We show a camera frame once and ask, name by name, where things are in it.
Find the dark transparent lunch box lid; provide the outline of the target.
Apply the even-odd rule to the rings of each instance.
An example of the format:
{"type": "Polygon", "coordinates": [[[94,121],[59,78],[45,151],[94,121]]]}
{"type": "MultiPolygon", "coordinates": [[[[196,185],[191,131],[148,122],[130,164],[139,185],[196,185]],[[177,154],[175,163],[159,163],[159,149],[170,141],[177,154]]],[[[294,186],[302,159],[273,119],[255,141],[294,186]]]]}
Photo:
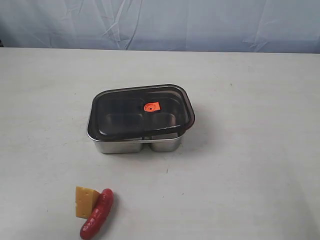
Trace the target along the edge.
{"type": "Polygon", "coordinates": [[[186,91],[174,84],[106,90],[92,101],[87,134],[113,142],[177,133],[195,122],[186,91]]]}

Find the yellow toy cheese wedge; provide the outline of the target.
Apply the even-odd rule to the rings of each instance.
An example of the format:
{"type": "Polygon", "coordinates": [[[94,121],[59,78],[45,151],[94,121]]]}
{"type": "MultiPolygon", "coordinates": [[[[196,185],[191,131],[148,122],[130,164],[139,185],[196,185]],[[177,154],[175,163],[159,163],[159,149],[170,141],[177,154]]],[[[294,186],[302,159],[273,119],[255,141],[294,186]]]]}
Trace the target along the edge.
{"type": "Polygon", "coordinates": [[[75,215],[87,219],[95,208],[100,193],[94,189],[77,186],[75,188],[75,215]]]}

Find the red toy sausage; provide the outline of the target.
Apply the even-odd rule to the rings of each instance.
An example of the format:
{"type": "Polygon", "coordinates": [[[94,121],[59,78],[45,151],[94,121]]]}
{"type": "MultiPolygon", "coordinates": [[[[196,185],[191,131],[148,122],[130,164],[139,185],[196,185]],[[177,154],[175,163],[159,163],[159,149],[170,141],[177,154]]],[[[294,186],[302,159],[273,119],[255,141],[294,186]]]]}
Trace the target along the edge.
{"type": "Polygon", "coordinates": [[[80,230],[82,240],[91,240],[105,223],[114,203],[114,193],[106,188],[100,194],[95,208],[80,230]]]}

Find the steel two-compartment lunch box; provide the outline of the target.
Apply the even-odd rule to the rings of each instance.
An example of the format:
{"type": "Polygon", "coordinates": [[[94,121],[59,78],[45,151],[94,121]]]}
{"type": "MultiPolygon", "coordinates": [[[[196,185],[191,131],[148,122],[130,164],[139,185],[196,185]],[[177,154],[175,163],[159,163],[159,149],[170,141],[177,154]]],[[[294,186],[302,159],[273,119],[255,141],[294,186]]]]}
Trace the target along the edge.
{"type": "Polygon", "coordinates": [[[183,134],[170,133],[117,141],[97,141],[89,137],[87,132],[98,151],[103,154],[138,153],[144,145],[149,145],[154,152],[173,152],[181,144],[183,134]]]}

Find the blue-grey backdrop cloth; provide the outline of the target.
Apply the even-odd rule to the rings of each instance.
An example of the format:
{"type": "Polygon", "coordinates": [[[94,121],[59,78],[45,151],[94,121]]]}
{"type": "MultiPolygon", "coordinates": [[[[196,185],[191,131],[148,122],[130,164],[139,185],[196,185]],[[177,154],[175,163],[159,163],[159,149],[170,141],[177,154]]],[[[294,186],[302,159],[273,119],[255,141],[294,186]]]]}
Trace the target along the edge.
{"type": "Polygon", "coordinates": [[[317,0],[3,0],[5,47],[314,53],[317,0]]]}

